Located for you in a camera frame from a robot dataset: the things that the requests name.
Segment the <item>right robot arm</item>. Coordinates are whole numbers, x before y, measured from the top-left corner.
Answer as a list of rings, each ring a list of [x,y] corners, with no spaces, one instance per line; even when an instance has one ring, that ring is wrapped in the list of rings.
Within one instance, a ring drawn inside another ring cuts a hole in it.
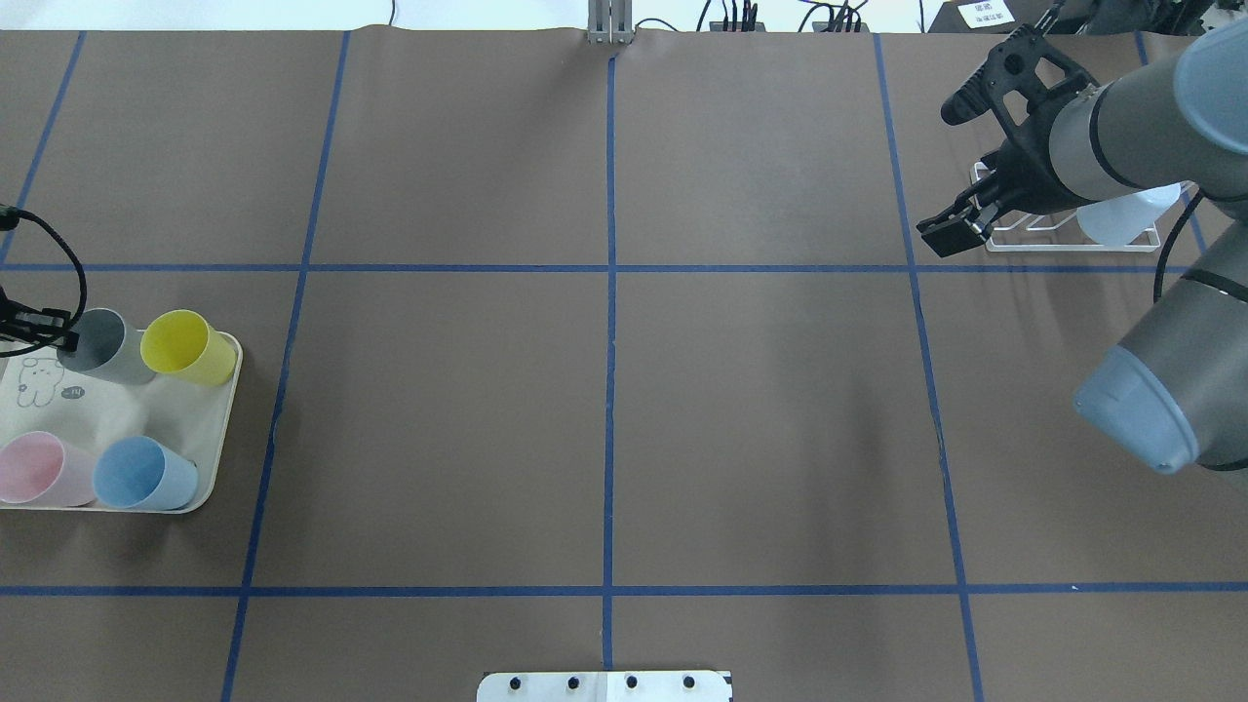
[[[1247,458],[1246,21],[1107,84],[1020,25],[942,102],[953,126],[1003,131],[985,176],[919,222],[937,256],[981,249],[1006,214],[1090,214],[1191,184],[1159,246],[1151,309],[1075,391],[1075,412],[1159,473]]]

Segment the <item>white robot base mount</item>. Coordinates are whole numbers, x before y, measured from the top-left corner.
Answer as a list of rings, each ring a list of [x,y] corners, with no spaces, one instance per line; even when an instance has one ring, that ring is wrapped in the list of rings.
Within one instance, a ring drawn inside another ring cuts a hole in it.
[[[499,672],[477,701],[733,701],[729,672],[713,670]]]

